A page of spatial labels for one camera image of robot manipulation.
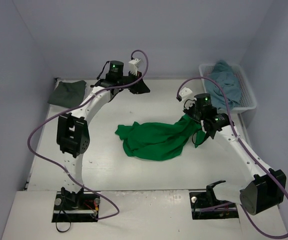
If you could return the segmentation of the green t shirt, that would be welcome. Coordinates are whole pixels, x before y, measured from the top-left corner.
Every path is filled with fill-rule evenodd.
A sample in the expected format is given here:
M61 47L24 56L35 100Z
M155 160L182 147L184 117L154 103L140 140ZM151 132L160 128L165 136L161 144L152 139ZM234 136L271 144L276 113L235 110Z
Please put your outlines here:
M166 161L178 157L189 140L195 148L203 144L206 133L201 124L187 115L173 124L162 122L134 122L118 125L115 134L122 141L125 154L129 157L149 161Z

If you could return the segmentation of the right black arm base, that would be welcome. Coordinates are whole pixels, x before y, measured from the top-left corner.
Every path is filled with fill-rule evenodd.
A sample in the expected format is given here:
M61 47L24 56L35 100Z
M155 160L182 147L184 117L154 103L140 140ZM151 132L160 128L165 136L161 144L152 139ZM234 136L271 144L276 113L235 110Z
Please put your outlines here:
M218 200L214 194L214 187L224 183L216 181L206 186L202 191L190 191L190 206L193 220L225 220L238 219L236 204L225 200Z

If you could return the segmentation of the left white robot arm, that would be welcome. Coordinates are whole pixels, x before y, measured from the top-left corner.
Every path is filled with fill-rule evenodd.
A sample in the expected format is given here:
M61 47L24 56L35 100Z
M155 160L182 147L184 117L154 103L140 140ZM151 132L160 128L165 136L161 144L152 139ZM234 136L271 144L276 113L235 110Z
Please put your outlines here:
M140 58L133 58L129 61L128 75L123 75L124 64L121 61L110 61L106 76L104 78L97 77L92 91L82 102L84 106L58 118L57 144L64 154L64 167L68 171L67 176L72 176L81 185L83 184L83 154L90 145L88 126L92 118L101 107L122 91L121 86L123 85L135 83L127 87L133 94L150 92L142 80L138 81L142 76L142 73L138 71L141 61Z

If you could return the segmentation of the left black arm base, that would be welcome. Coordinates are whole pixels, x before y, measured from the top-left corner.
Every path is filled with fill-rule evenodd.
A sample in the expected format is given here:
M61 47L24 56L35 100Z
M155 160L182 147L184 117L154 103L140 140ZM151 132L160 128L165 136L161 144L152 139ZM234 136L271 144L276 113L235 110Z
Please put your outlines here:
M66 233L73 223L96 223L99 217L100 197L84 192L58 192L54 200L52 223L56 231Z

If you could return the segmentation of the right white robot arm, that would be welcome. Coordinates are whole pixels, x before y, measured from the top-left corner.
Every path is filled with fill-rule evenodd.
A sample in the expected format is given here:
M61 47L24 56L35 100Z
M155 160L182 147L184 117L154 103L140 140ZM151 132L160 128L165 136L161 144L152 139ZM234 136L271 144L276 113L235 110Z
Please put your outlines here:
M210 94L201 93L193 99L187 99L183 111L201 124L206 138L212 138L230 154L230 160L239 167L244 177L240 183L219 180L209 184L205 193L209 205L232 202L242 205L254 216L283 202L281 188L286 185L283 171L273 170L259 159L240 137L229 115L212 106Z

